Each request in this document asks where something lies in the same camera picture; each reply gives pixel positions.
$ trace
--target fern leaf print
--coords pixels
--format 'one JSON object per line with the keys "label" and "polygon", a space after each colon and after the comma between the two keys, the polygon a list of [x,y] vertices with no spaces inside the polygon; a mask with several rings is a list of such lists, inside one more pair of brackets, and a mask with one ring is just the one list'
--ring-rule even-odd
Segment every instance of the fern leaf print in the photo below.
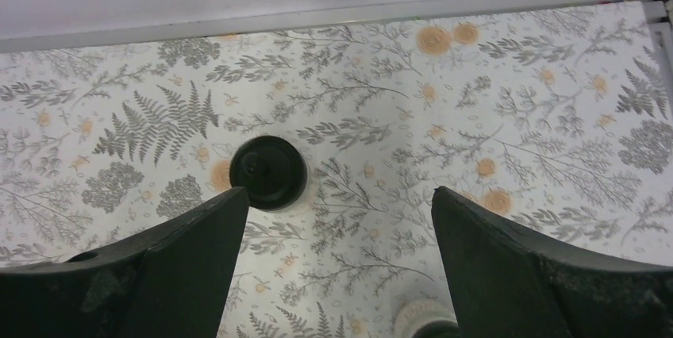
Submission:
{"label": "fern leaf print", "polygon": [[189,99],[174,90],[158,87],[166,98],[164,102],[142,96],[136,90],[133,92],[136,107],[126,102],[122,104],[126,121],[112,113],[113,128],[105,129],[95,154],[107,153],[121,159],[128,154],[131,160],[138,158],[144,162],[153,149],[152,162],[157,165],[164,153],[176,160],[191,137],[200,134],[207,138],[207,127],[218,126],[210,90],[200,102],[194,82],[191,82]]}

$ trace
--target floral wallpaper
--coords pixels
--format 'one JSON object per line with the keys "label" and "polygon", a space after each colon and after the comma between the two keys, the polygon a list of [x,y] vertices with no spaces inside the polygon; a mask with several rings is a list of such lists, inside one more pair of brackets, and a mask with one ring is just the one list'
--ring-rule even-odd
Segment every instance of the floral wallpaper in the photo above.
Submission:
{"label": "floral wallpaper", "polygon": [[316,191],[251,211],[221,336],[390,336],[449,303],[448,186],[673,265],[671,110],[639,2],[0,56],[0,265],[62,261],[230,188],[260,134]]}

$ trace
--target gray botanical print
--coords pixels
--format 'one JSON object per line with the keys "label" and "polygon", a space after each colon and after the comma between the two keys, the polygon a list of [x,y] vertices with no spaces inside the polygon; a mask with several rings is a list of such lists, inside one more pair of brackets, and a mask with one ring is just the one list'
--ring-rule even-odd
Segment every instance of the gray botanical print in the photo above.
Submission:
{"label": "gray botanical print", "polygon": [[638,36],[648,36],[647,23],[642,22],[638,25],[628,25],[624,18],[615,22],[614,26],[607,28],[600,26],[594,31],[594,35],[589,38],[590,45],[575,59],[575,65],[586,55],[610,54],[616,55],[617,50],[612,46],[617,42],[622,42],[627,46],[633,45],[633,39]]}
{"label": "gray botanical print", "polygon": [[133,70],[129,70],[129,65],[124,64],[114,75],[104,71],[91,83],[91,88],[72,104],[72,107],[84,98],[110,98],[109,88],[118,87],[125,90],[130,83],[142,83],[146,75],[163,76],[166,70],[164,64],[153,66],[147,63]]}
{"label": "gray botanical print", "polygon": [[[531,121],[534,121],[539,129],[554,129],[565,136],[576,138],[584,135],[583,119],[577,116],[575,108],[575,101],[582,92],[583,90],[578,90],[567,96],[552,91],[548,98],[538,98],[538,93],[532,86],[522,86],[514,92],[510,88],[502,87],[500,101],[495,104],[494,111],[500,116],[512,117],[514,125],[519,129],[530,128]],[[556,126],[552,125],[554,113],[557,114]]]}
{"label": "gray botanical print", "polygon": [[271,117],[277,122],[286,122],[287,119],[297,112],[297,109],[305,109],[306,114],[315,114],[320,104],[325,103],[332,112],[338,110],[339,104],[346,99],[355,100],[356,111],[360,111],[366,104],[383,94],[397,94],[409,98],[399,90],[374,86],[370,78],[358,75],[355,72],[345,72],[344,77],[338,83],[330,79],[317,79],[320,90],[317,92],[298,92],[289,96],[290,104],[279,102],[271,111]]}
{"label": "gray botanical print", "polygon": [[52,262],[60,259],[61,255],[48,255],[47,248],[38,243],[18,244],[9,249],[0,245],[0,263],[7,267],[18,267],[35,263]]}
{"label": "gray botanical print", "polygon": [[168,150],[171,159],[178,159],[184,145],[193,135],[199,133],[207,138],[206,127],[217,125],[217,116],[213,111],[210,91],[201,103],[194,82],[191,82],[189,99],[165,87],[158,86],[166,97],[166,103],[140,95],[136,90],[133,97],[138,109],[131,108],[124,103],[124,115],[128,122],[123,122],[115,113],[112,113],[114,130],[105,129],[105,137],[100,137],[95,154],[107,153],[110,156],[117,154],[124,158],[128,147],[129,157],[136,156],[144,162],[145,156],[154,145],[154,164]]}
{"label": "gray botanical print", "polygon": [[58,80],[37,80],[34,84],[17,82],[0,87],[0,100],[13,102],[19,99],[21,104],[31,109],[43,104],[57,106],[75,98],[76,88],[63,89]]}
{"label": "gray botanical print", "polygon": [[100,170],[97,177],[87,179],[89,190],[82,191],[82,202],[111,213],[129,190],[137,187],[143,179],[143,173],[128,163],[112,162],[109,169]]}
{"label": "gray botanical print", "polygon": [[246,273],[241,273],[238,275],[234,275],[232,277],[232,284],[229,288],[229,293],[227,294],[227,301],[225,303],[225,313],[227,311],[232,311],[234,310],[239,303],[243,302],[243,298],[241,296],[245,296],[248,294],[243,287],[240,284],[241,279],[243,277],[251,275],[251,272],[246,272]]}
{"label": "gray botanical print", "polygon": [[91,48],[57,48],[55,50],[29,52],[35,63],[50,66],[62,79],[88,80],[94,76],[104,60],[101,53]]}
{"label": "gray botanical print", "polygon": [[621,244],[634,233],[644,234],[646,232],[669,233],[662,220],[665,217],[673,216],[673,190],[668,191],[663,202],[658,202],[653,197],[644,199],[637,211],[638,221],[626,230],[621,238]]}
{"label": "gray botanical print", "polygon": [[402,47],[402,43],[400,42],[402,38],[408,38],[411,35],[412,28],[409,25],[400,23],[396,27],[394,25],[373,24],[365,25],[365,29],[369,32],[369,36],[374,39],[371,42],[371,49],[374,53],[387,52],[394,57],[393,59],[390,57],[374,57],[371,65],[371,74],[376,79],[390,78],[393,74],[401,71],[413,71],[418,75],[422,75],[412,65],[413,49]]}
{"label": "gray botanical print", "polygon": [[298,130],[297,134],[312,145],[322,144],[325,139],[330,139],[340,150],[348,149],[359,142],[365,145],[381,142],[392,134],[390,124],[376,126],[371,123],[371,119],[362,116],[344,118],[339,124],[322,122],[313,128]]}
{"label": "gray botanical print", "polygon": [[[318,310],[318,321],[317,321],[317,327],[316,328],[311,328],[308,327],[308,321],[304,317],[300,317],[299,315],[295,313],[291,313],[290,311],[281,308],[280,306],[276,306],[276,308],[283,314],[283,316],[287,319],[288,323],[290,324],[290,331],[294,334],[296,337],[304,337],[304,338],[346,338],[346,330],[344,328],[344,316],[341,315],[339,316],[339,322],[336,323],[334,328],[330,328],[330,320],[333,320],[332,318],[328,318],[327,314],[325,311],[322,309],[322,305],[320,302],[317,303],[317,310]],[[254,312],[250,312],[249,314],[249,320],[250,323],[252,324],[252,327],[255,329],[255,335],[250,336],[246,333],[243,332],[242,328],[239,326],[237,328],[237,334],[238,338],[253,338],[253,337],[259,337],[259,338],[283,338],[286,335],[285,332],[283,332],[282,328],[279,327],[278,325],[275,324],[276,319],[272,319],[271,322],[266,322],[262,321],[261,318],[258,318]]]}
{"label": "gray botanical print", "polygon": [[596,17],[596,10],[590,7],[568,7],[529,11],[516,15],[521,19],[532,18],[543,30],[552,35],[570,34],[583,37]]}
{"label": "gray botanical print", "polygon": [[[644,51],[656,61],[652,50],[644,47]],[[663,118],[668,118],[668,98],[666,95],[666,88],[661,80],[661,73],[658,69],[648,66],[636,58],[633,58],[633,62],[640,72],[642,72],[642,75],[644,75],[644,79],[634,75],[630,70],[625,70],[626,77],[629,78],[633,88],[621,86],[621,89],[625,94],[619,95],[617,112],[624,113],[633,110],[633,112],[636,112],[637,114],[645,112],[650,115],[650,117],[654,117],[656,106]]]}
{"label": "gray botanical print", "polygon": [[266,227],[260,223],[249,221],[245,225],[243,241],[240,244],[240,252],[246,250],[255,252],[255,255],[264,255],[271,253],[278,254],[285,249],[285,243],[292,240],[305,240],[302,238],[300,229],[292,223],[281,223],[274,221],[271,227]]}
{"label": "gray botanical print", "polygon": [[292,59],[281,55],[265,55],[263,58],[244,55],[234,63],[238,68],[231,68],[228,64],[219,65],[206,76],[206,81],[235,83],[241,79],[249,82],[270,80],[280,70],[294,69],[291,62]]}
{"label": "gray botanical print", "polygon": [[619,221],[623,217],[602,219],[596,209],[581,206],[564,207],[558,213],[550,209],[538,209],[530,215],[514,215],[512,218],[540,232],[551,229],[550,235],[570,243],[583,237],[588,237],[589,240],[610,239],[621,231]]}
{"label": "gray botanical print", "polygon": [[360,255],[363,257],[362,262],[351,260],[345,253],[333,253],[332,259],[336,262],[338,270],[313,270],[301,273],[304,283],[300,286],[294,281],[286,284],[280,293],[281,299],[286,305],[296,306],[308,294],[309,288],[318,288],[320,294],[327,297],[332,294],[337,284],[343,288],[345,294],[352,296],[357,283],[363,281],[373,285],[374,296],[379,296],[390,282],[406,274],[420,275],[434,281],[421,271],[392,264],[390,257],[376,247],[362,247]]}
{"label": "gray botanical print", "polygon": [[318,202],[313,206],[316,213],[313,223],[316,240],[311,244],[311,249],[317,254],[335,247],[337,241],[346,236],[355,236],[367,213],[386,212],[371,204],[370,194],[359,182],[353,181],[348,165],[339,164],[332,158],[322,162],[315,169],[315,174],[321,179]]}
{"label": "gray botanical print", "polygon": [[393,255],[398,259],[404,255],[416,255],[416,252],[420,249],[428,247],[429,245],[436,245],[430,243],[425,236],[414,235],[413,231],[410,229],[404,231],[394,229],[391,240],[393,241],[391,246]]}
{"label": "gray botanical print", "polygon": [[484,92],[490,88],[491,81],[488,76],[479,76],[475,79],[475,83],[467,82],[463,89],[460,90],[460,100],[456,105],[456,109],[471,108],[477,105],[477,94]]}
{"label": "gray botanical print", "polygon": [[47,178],[56,177],[60,173],[60,146],[69,135],[51,137],[42,133],[34,138],[28,129],[19,128],[11,134],[0,129],[2,167],[10,170],[19,167]]}
{"label": "gray botanical print", "polygon": [[619,151],[621,162],[663,173],[673,153],[673,127],[661,121],[644,120],[639,128],[631,129],[630,136],[619,139],[625,150]]}
{"label": "gray botanical print", "polygon": [[192,175],[170,181],[160,197],[156,214],[161,217],[177,217],[203,203],[201,187]]}
{"label": "gray botanical print", "polygon": [[353,36],[349,26],[330,26],[320,29],[304,29],[294,31],[276,31],[274,44],[280,51],[299,43],[303,53],[302,69],[299,77],[306,80],[323,72],[327,67],[341,62],[346,50],[353,44],[365,44]]}
{"label": "gray botanical print", "polygon": [[550,36],[524,36],[522,40],[502,38],[496,42],[479,44],[479,50],[493,59],[511,55],[517,62],[528,66],[538,60],[547,63],[563,61],[575,54],[573,44],[556,44]]}
{"label": "gray botanical print", "polygon": [[479,133],[472,134],[459,130],[457,137],[452,142],[445,138],[440,138],[436,143],[421,144],[419,152],[412,152],[409,149],[397,148],[393,152],[392,159],[397,163],[422,164],[435,161],[440,162],[441,168],[451,165],[455,158],[461,158],[465,163],[473,161],[478,154],[483,152],[482,145],[493,138],[502,130],[502,125],[490,135]]}
{"label": "gray botanical print", "polygon": [[[542,154],[557,155],[565,151],[566,142],[554,137],[544,137],[540,132],[528,132],[521,136],[521,145],[535,148]],[[506,145],[502,147],[502,157],[507,168],[507,172],[522,186],[530,186],[536,179],[537,173],[533,167],[526,164],[525,161],[518,159],[510,154]]]}
{"label": "gray botanical print", "polygon": [[198,69],[211,59],[220,57],[220,44],[213,43],[208,38],[167,40],[159,44],[157,52],[159,59],[170,67],[183,60],[186,66]]}
{"label": "gray botanical print", "polygon": [[6,196],[0,214],[8,213],[21,225],[32,224],[37,236],[50,244],[74,246],[93,221],[86,211],[72,210],[78,193],[72,179],[41,186],[40,180],[12,171],[2,177],[0,191]]}
{"label": "gray botanical print", "polygon": [[273,125],[271,121],[264,119],[264,116],[259,113],[251,114],[248,119],[245,119],[242,114],[239,115],[239,117],[231,116],[222,124],[225,129],[230,132],[241,132],[243,134],[248,134],[265,126]]}
{"label": "gray botanical print", "polygon": [[[604,140],[584,140],[579,146],[560,154],[542,153],[535,140],[510,144],[496,140],[503,146],[508,171],[518,182],[529,183],[537,178],[531,165],[523,165],[521,156],[533,158],[535,171],[553,186],[570,185],[577,194],[592,205],[616,205],[628,209],[637,195],[642,180],[629,171],[610,172],[608,159],[613,156],[610,144]],[[538,151],[527,148],[532,144]]]}
{"label": "gray botanical print", "polygon": [[111,231],[107,232],[104,236],[99,236],[97,233],[95,233],[92,237],[89,237],[82,246],[83,251],[89,251],[91,249],[103,247],[112,243],[115,243],[119,241],[119,227],[116,227],[112,229]]}
{"label": "gray botanical print", "polygon": [[[424,207],[431,205],[433,197],[431,189],[423,186],[431,180],[429,173],[401,167],[395,174],[398,183],[385,190],[386,196],[389,197],[388,203],[394,207],[390,214],[393,218],[393,224],[401,225],[402,222],[408,221],[417,226],[416,230],[425,233],[424,237],[417,237],[416,248],[420,247],[418,244],[424,242],[425,238],[432,242],[430,245],[436,245],[435,228]],[[399,251],[399,246],[400,244],[394,244],[393,249]]]}

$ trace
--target patterned surface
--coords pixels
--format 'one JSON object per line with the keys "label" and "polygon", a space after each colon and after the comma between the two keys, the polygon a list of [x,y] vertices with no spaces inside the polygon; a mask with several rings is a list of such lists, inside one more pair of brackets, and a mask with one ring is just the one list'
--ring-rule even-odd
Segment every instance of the patterned surface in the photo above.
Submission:
{"label": "patterned surface", "polygon": [[223,336],[389,336],[405,302],[448,303],[438,185],[673,264],[652,51],[628,2],[0,56],[0,263],[165,221],[229,188],[236,146],[268,133],[319,190],[304,210],[250,213]]}

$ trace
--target black round knob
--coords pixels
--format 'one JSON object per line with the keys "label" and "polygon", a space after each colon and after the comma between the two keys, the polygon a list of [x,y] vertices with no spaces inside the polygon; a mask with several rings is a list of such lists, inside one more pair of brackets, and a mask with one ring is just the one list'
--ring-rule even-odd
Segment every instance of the black round knob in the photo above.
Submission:
{"label": "black round knob", "polygon": [[251,177],[262,177],[268,173],[269,165],[256,152],[249,152],[241,159],[245,174]]}
{"label": "black round knob", "polygon": [[296,201],[307,177],[299,151],[274,136],[260,136],[241,145],[229,168],[232,186],[245,187],[250,205],[265,210],[282,209]]}

